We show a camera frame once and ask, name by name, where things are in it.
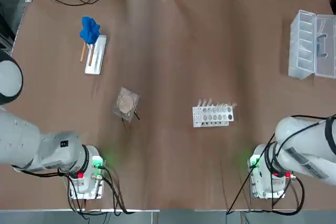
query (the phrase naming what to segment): floor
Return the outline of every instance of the floor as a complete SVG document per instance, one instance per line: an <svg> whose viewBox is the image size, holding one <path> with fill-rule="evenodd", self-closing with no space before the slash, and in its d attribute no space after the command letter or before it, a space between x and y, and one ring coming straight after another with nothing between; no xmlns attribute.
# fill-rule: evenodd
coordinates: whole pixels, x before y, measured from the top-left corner
<svg viewBox="0 0 336 224"><path fill-rule="evenodd" d="M304 210L296 216L278 216L275 214L250 213L240 215L235 212L225 219L224 211L192 211L192 210L164 210L159 213L140 212L130 216L121 215L107 217L106 224L315 224L334 223L336 211ZM90 224L101 224L104 216L95 216ZM0 212L2 224L86 224L77 214L71 211L30 211L30 212Z"/></svg>

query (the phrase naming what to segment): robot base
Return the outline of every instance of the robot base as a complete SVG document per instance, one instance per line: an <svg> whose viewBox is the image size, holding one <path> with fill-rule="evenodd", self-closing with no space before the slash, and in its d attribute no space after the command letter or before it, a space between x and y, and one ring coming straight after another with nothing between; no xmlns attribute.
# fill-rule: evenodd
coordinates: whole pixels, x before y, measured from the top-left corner
<svg viewBox="0 0 336 224"><path fill-rule="evenodd" d="M260 158L260 155L252 155L252 157L248 160L247 164L248 164L248 172L251 171L251 168L253 165L255 165L257 163L257 160ZM251 173L251 177L250 177L250 188L251 188L251 194L252 197L254 198L260 198L260 199L270 199L272 198L272 193L268 192L265 188L265 182L269 180L266 180L265 178L270 178L270 173L269 170L263 170L260 167L260 161L258 162L256 168L254 168L253 172ZM282 198L285 197L284 189L276 191L273 193L273 198L277 199L280 198L280 196L282 195Z"/></svg>
<svg viewBox="0 0 336 224"><path fill-rule="evenodd" d="M104 166L102 157L99 156L99 153L95 147L92 145L86 146L89 151L89 164L87 170L83 174L83 178L72 179L73 184L76 188L76 193L78 199L101 199L103 195L103 180L96 180L92 178L92 175L103 176L104 170L97 169L94 166ZM76 194L73 191L73 187L70 184L71 189L71 199L76 199Z"/></svg>

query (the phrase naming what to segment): wooden stick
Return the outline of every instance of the wooden stick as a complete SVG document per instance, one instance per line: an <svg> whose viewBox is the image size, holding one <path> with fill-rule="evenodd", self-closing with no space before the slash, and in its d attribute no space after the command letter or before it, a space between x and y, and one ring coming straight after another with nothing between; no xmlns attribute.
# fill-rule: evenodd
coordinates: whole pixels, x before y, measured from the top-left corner
<svg viewBox="0 0 336 224"><path fill-rule="evenodd" d="M90 60L89 60L89 66L92 64L92 57L93 57L93 52L94 52L94 47L96 44L92 44L92 49L91 49L91 54L90 54Z"/></svg>
<svg viewBox="0 0 336 224"><path fill-rule="evenodd" d="M82 54L80 56L80 62L82 62L83 59L84 59L85 49L86 49L86 42L84 41L84 45L83 45L83 49L82 49Z"/></svg>

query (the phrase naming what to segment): clear plastic box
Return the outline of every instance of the clear plastic box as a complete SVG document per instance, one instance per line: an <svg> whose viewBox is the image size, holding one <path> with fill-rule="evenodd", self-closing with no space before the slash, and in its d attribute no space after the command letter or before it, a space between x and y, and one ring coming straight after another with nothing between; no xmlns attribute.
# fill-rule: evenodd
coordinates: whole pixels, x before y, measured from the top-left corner
<svg viewBox="0 0 336 224"><path fill-rule="evenodd" d="M336 16L300 10L290 27L288 75L336 79Z"/></svg>
<svg viewBox="0 0 336 224"><path fill-rule="evenodd" d="M133 116L136 114L136 107L138 105L139 98L140 96L138 94L121 87L113 108L114 114L131 122Z"/></svg>
<svg viewBox="0 0 336 224"><path fill-rule="evenodd" d="M333 15L316 16L315 75L336 78L335 74L335 20Z"/></svg>
<svg viewBox="0 0 336 224"><path fill-rule="evenodd" d="M314 73L316 15L300 10L290 25L288 75L304 79Z"/></svg>

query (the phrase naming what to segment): green light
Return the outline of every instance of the green light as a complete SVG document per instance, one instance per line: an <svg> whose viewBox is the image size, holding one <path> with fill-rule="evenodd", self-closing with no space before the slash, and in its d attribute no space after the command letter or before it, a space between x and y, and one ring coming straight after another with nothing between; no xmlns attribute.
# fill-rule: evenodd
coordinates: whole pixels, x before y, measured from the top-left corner
<svg viewBox="0 0 336 224"><path fill-rule="evenodd" d="M102 166L103 165L103 159L100 156L93 156L92 157L92 163L94 166Z"/></svg>

